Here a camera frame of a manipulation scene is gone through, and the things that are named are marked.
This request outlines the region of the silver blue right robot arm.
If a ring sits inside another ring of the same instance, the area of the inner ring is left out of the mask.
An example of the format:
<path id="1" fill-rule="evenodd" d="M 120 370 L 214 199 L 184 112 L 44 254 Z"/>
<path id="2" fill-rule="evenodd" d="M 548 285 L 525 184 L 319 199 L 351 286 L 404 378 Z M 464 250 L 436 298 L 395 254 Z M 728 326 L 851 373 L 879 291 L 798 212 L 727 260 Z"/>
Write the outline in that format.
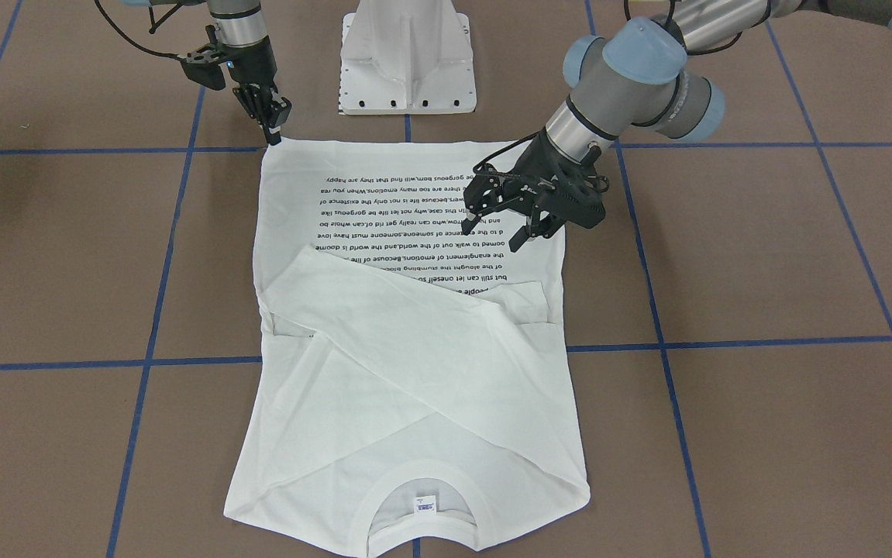
<path id="1" fill-rule="evenodd" d="M 277 66 L 262 7 L 258 1 L 208 1 L 212 24 L 205 28 L 208 42 L 184 54 L 156 52 L 133 41 L 115 24 L 102 4 L 95 3 L 105 18 L 126 42 L 151 56 L 179 61 L 186 77 L 212 91 L 226 87 L 223 68 L 236 82 L 232 92 L 244 112 L 263 131 L 268 145 L 282 141 L 281 127 L 286 123 L 292 102 L 284 98 L 276 85 Z"/>

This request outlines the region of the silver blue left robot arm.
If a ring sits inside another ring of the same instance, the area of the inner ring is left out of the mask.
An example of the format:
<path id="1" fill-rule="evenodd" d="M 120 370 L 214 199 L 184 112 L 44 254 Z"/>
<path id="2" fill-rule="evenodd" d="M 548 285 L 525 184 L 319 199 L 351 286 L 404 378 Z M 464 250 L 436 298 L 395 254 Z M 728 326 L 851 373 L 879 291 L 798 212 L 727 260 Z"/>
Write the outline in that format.
<path id="1" fill-rule="evenodd" d="M 609 183 L 595 163 L 624 131 L 696 143 L 721 125 L 725 96 L 687 70 L 690 57 L 719 52 L 747 29 L 800 11 L 892 29 L 892 1 L 683 1 L 652 18 L 633 15 L 610 39 L 583 36 L 563 61 L 570 93 L 540 131 L 523 139 L 513 167 L 503 172 L 489 158 L 474 166 L 461 233 L 473 233 L 492 213 L 516 212 L 525 223 L 508 245 L 517 251 L 567 223 L 597 226 Z"/>

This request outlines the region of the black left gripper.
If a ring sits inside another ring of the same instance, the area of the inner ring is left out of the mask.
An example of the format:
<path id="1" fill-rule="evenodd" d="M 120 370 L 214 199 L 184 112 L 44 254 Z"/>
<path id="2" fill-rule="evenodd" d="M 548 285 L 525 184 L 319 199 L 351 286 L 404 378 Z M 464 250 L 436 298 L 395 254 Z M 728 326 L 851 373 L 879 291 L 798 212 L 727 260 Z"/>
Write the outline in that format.
<path id="1" fill-rule="evenodd" d="M 502 211 L 527 218 L 508 241 L 511 252 L 568 222 L 592 229 L 606 216 L 608 178 L 594 169 L 601 153 L 591 143 L 583 160 L 573 161 L 541 130 L 488 155 L 474 166 L 474 179 L 463 190 L 467 216 L 461 234 L 469 236 L 486 215 Z"/>

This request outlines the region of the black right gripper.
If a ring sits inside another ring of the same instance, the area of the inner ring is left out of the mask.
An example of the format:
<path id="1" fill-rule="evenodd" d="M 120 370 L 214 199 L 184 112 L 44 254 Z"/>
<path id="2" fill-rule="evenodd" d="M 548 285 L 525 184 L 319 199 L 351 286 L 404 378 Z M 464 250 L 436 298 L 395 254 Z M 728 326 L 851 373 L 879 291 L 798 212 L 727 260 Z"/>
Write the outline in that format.
<path id="1" fill-rule="evenodd" d="M 251 46 L 212 41 L 187 53 L 180 63 L 191 81 L 213 91 L 226 87 L 222 68 L 227 67 L 236 82 L 232 93 L 245 113 L 264 129 L 267 145 L 276 146 L 282 141 L 281 127 L 290 115 L 292 102 L 277 88 L 277 67 L 269 39 Z"/>

